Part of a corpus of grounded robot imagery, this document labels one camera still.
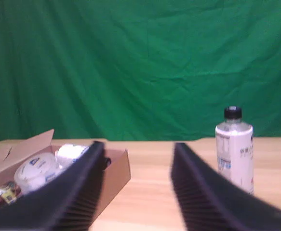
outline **plastic bottle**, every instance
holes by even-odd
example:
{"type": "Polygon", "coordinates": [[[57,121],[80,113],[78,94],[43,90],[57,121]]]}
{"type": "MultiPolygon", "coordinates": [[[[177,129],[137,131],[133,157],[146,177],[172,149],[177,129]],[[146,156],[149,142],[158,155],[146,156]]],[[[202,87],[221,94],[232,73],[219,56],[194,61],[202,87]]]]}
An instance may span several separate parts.
{"type": "Polygon", "coordinates": [[[218,172],[242,190],[254,193],[253,126],[242,121],[242,109],[224,110],[215,128],[218,172]]]}

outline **container lid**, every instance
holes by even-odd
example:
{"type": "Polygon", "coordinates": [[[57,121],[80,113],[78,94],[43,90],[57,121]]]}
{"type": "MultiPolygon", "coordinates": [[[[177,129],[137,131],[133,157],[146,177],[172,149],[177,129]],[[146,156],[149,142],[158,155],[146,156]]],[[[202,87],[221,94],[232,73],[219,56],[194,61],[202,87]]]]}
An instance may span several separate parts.
{"type": "Polygon", "coordinates": [[[224,109],[224,118],[225,119],[241,119],[242,118],[242,109],[236,106],[226,107],[224,109]]]}
{"type": "Polygon", "coordinates": [[[29,158],[15,172],[15,182],[24,194],[45,185],[58,175],[58,163],[52,153],[41,153],[29,158]]]}

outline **cardboard box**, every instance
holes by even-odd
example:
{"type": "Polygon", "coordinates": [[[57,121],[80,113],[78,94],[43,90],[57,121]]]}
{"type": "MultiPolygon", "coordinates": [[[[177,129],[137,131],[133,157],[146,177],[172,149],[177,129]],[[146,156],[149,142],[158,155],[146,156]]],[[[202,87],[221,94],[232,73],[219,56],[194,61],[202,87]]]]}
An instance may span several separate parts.
{"type": "MultiPolygon", "coordinates": [[[[52,129],[22,141],[14,147],[9,145],[0,147],[0,186],[9,180],[14,180],[15,171],[29,157],[42,152],[54,154],[55,151],[59,150],[60,146],[51,145],[53,134],[54,130],[52,129]]],[[[94,219],[131,179],[127,150],[106,149],[105,155],[111,158],[111,164],[104,170],[102,192],[94,219]]]]}

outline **green cloth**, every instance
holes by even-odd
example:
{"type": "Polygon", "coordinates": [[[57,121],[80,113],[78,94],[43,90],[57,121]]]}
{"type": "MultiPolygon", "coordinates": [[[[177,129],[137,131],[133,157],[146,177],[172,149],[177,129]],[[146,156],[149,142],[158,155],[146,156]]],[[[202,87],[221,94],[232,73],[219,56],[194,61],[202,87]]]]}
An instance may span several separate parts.
{"type": "Polygon", "coordinates": [[[0,140],[281,136],[281,0],[0,0],[0,140]]]}

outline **wooden table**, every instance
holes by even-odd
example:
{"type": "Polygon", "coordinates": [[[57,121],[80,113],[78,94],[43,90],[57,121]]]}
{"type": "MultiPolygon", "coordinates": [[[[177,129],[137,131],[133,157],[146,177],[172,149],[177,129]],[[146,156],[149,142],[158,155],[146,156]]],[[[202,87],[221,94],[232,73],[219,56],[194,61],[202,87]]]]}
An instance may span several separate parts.
{"type": "MultiPolygon", "coordinates": [[[[2,141],[0,145],[19,141],[2,141]]],[[[91,144],[92,140],[53,140],[52,144],[91,144]]],[[[187,142],[214,169],[215,140],[187,142]]],[[[91,226],[92,231],[185,230],[170,181],[174,142],[106,142],[128,149],[132,179],[91,226]]],[[[254,139],[255,196],[281,208],[281,138],[254,139]]]]}

